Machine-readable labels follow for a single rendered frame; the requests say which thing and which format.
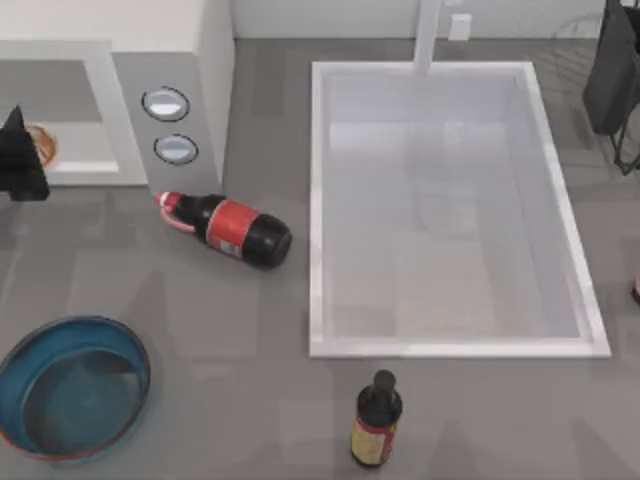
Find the black bottle with red label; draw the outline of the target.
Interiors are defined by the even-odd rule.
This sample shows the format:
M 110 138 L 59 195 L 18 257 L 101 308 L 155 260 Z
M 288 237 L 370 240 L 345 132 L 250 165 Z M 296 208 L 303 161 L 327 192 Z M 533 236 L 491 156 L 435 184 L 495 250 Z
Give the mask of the black bottle with red label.
M 289 252 L 292 233 L 283 221 L 224 195 L 165 191 L 154 200 L 168 225 L 256 268 L 274 269 Z

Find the white sink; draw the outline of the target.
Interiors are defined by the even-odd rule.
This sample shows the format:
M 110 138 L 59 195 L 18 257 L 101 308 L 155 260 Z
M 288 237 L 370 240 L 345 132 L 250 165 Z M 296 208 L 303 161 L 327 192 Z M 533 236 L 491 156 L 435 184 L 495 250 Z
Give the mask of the white sink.
M 610 356 L 531 63 L 311 84 L 311 356 Z

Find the small round microwave knob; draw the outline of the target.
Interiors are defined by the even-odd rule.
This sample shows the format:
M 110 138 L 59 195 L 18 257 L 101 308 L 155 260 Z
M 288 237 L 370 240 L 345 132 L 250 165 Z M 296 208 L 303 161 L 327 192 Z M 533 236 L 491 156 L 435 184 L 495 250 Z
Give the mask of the small round microwave knob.
M 194 161 L 199 153 L 196 143 L 180 134 L 158 138 L 154 142 L 154 152 L 162 161 L 171 165 L 184 165 Z

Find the pale microwave oven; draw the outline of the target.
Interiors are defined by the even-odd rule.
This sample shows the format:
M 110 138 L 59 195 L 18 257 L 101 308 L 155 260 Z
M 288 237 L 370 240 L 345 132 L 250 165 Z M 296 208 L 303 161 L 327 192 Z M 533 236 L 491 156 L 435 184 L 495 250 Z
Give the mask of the pale microwave oven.
M 19 105 L 54 135 L 53 186 L 217 192 L 234 60 L 229 0 L 0 0 L 0 124 Z M 163 86 L 189 99 L 182 120 L 143 109 Z M 173 134 L 196 143 L 194 161 L 156 156 Z

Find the dark bottle with yellow label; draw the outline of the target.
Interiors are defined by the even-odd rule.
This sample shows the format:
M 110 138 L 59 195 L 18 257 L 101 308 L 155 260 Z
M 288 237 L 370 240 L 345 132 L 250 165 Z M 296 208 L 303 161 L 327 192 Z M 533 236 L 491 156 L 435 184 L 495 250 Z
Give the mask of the dark bottle with yellow label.
M 356 400 L 350 451 L 358 464 L 378 468 L 390 459 L 402 413 L 395 375 L 387 369 L 378 370 Z

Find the large round microwave knob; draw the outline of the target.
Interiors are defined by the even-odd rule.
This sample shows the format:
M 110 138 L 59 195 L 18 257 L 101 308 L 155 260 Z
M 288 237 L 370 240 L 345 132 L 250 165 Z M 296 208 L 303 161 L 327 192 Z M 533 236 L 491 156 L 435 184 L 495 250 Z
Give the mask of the large round microwave knob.
M 189 99 L 179 90 L 168 86 L 145 92 L 141 104 L 150 117 L 160 122 L 180 121 L 190 111 Z

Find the tall white tap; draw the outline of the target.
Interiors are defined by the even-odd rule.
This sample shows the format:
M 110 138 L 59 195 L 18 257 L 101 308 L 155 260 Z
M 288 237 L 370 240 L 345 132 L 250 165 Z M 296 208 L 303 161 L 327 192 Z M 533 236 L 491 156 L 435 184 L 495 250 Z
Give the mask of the tall white tap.
M 433 59 L 443 0 L 420 0 L 414 42 L 413 68 L 426 75 Z

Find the brown round plate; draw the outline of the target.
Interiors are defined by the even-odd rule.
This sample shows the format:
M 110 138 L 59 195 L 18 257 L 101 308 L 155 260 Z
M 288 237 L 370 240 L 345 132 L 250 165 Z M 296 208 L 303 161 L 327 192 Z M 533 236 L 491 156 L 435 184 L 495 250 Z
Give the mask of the brown round plate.
M 27 124 L 26 130 L 32 138 L 41 165 L 47 168 L 54 161 L 58 152 L 56 138 L 42 125 Z

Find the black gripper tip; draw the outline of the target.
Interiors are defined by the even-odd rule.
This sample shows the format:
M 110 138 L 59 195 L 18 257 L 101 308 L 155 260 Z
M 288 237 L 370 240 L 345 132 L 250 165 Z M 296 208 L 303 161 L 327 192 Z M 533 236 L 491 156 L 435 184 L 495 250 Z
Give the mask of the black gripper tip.
M 36 145 L 16 105 L 0 127 L 0 192 L 11 201 L 46 201 L 49 184 Z

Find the blue round bowl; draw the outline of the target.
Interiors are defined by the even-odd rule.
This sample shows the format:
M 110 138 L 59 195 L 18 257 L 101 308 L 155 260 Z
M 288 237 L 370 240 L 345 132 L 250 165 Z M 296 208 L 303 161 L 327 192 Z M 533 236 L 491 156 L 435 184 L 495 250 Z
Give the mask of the blue round bowl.
M 0 439 L 54 465 L 91 461 L 140 426 L 151 361 L 127 325 L 97 315 L 50 321 L 0 361 Z

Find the white wall socket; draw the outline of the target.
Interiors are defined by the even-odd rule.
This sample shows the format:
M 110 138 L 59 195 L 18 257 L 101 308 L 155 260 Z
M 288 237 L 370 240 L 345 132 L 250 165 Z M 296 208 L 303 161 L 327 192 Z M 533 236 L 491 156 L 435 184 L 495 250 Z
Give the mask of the white wall socket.
M 471 36 L 472 15 L 456 13 L 451 15 L 448 40 L 453 42 L 468 41 Z

